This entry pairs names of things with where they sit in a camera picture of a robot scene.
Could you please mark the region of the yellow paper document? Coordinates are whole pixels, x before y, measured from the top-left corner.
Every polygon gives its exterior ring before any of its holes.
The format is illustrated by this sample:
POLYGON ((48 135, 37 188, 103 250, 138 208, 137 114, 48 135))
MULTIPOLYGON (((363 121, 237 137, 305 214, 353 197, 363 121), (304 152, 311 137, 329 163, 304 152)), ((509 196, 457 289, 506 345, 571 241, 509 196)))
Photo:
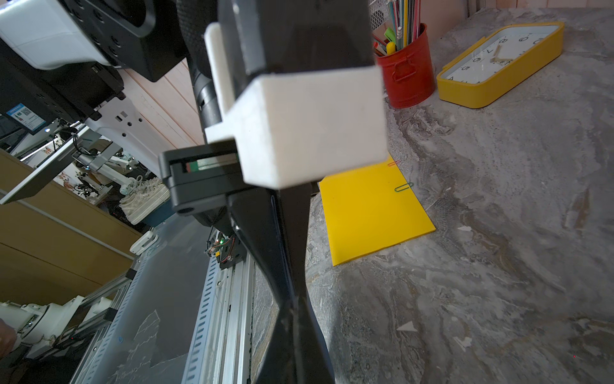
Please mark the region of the yellow paper document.
POLYGON ((319 183, 334 266, 382 251, 436 230, 392 157, 335 174, 319 183))

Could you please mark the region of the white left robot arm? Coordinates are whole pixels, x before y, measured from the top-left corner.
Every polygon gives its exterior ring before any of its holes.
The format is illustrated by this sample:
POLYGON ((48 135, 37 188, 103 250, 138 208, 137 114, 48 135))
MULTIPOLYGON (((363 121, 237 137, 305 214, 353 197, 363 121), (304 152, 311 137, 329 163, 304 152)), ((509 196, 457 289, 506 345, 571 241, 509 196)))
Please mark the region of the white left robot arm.
POLYGON ((217 227, 265 275, 285 326, 315 324, 305 282, 313 188, 385 159, 382 73, 365 1, 5 1, 1 112, 84 122, 217 227), (205 142, 141 120, 120 70, 189 66, 205 142))

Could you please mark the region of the aluminium front rail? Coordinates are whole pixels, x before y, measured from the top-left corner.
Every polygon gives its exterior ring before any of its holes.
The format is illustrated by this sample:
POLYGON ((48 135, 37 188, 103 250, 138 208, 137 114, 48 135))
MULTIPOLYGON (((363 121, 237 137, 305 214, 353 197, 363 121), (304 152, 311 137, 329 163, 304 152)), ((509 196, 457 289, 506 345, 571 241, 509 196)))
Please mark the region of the aluminium front rail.
POLYGON ((73 383, 250 383, 255 265, 158 254, 117 299, 73 383))

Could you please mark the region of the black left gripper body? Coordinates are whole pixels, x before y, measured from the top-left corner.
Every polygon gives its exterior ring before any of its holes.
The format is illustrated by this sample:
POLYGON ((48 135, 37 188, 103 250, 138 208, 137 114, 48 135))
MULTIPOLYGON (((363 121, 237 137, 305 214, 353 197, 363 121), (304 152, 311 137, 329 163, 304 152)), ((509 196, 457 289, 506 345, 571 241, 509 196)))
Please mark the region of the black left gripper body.
MULTIPOLYGON (((204 33, 220 24, 236 96, 259 75, 374 66, 364 1, 180 1, 177 17, 190 57, 213 86, 204 33)), ((168 151, 160 163, 180 214, 220 206, 235 190, 256 187, 243 180, 233 139, 168 151)))

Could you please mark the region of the red metal pencil cup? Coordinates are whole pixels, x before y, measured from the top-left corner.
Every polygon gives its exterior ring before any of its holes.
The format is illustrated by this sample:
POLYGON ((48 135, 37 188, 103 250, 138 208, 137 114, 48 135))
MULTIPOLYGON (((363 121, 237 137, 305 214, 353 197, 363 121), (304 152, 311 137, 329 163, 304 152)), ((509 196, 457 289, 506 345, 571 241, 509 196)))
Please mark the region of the red metal pencil cup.
POLYGON ((393 108, 413 107, 436 90, 427 30, 422 23, 419 36, 409 46, 392 55, 376 57, 393 108))

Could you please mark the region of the yellow highlighter marker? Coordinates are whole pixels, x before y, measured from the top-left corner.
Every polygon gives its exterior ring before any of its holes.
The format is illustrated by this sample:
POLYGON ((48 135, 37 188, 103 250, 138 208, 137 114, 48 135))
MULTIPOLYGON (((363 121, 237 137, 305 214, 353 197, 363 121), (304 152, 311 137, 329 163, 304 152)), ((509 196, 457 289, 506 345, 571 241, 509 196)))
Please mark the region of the yellow highlighter marker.
POLYGON ((394 54, 397 50, 396 44, 394 42, 388 42, 386 45, 386 54, 391 55, 394 54))

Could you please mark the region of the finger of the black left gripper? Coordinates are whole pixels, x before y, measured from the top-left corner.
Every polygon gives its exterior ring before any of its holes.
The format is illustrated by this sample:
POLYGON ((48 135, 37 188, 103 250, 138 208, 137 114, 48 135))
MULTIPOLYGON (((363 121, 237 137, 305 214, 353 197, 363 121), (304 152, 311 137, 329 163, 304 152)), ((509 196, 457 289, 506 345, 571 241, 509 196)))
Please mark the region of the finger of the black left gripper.
POLYGON ((232 223, 265 276, 281 312, 313 314, 305 279, 312 185, 256 187, 230 195, 232 223))

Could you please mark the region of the green paperclip on yellow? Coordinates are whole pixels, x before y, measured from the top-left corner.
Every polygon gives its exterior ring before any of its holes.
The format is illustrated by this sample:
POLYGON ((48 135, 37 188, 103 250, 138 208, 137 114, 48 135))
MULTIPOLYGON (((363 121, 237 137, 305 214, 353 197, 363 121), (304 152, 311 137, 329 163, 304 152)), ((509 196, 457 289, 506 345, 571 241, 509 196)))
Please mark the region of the green paperclip on yellow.
POLYGON ((406 182, 405 184, 400 185, 394 189, 395 192, 400 193, 406 190, 411 190, 413 188, 412 182, 406 182))

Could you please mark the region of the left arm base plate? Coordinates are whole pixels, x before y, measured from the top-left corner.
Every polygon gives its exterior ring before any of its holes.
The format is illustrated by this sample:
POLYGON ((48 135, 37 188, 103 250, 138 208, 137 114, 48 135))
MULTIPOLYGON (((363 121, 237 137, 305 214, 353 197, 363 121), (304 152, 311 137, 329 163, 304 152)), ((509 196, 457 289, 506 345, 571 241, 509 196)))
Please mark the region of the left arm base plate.
POLYGON ((212 229, 207 240, 206 254, 217 262, 221 270, 225 270, 243 262, 247 249, 237 235, 228 236, 212 229))

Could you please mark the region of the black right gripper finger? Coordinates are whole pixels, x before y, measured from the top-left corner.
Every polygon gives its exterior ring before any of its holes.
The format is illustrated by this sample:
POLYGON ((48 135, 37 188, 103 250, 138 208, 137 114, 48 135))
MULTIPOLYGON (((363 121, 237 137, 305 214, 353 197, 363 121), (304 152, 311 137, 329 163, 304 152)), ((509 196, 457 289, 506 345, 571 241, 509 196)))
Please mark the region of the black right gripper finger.
POLYGON ((334 383, 334 368, 310 300, 281 306, 256 383, 334 383))

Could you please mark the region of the green highlighter marker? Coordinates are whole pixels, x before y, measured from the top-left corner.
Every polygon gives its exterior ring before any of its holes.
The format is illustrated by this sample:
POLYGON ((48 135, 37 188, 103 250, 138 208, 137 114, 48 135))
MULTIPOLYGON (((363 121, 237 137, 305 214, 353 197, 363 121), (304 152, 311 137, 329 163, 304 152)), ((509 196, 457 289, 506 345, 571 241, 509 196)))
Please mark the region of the green highlighter marker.
POLYGON ((396 30, 394 30, 393 28, 387 27, 384 35, 391 43, 397 43, 396 30))

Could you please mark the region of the yellow desk clock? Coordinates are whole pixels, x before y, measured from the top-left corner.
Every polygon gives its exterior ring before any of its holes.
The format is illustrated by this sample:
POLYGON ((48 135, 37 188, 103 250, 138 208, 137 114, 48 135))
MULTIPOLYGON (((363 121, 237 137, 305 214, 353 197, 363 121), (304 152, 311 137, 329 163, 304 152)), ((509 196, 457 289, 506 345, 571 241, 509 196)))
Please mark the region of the yellow desk clock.
POLYGON ((470 109, 487 107, 558 58, 563 45, 563 22, 503 27, 442 67, 439 98, 470 109))

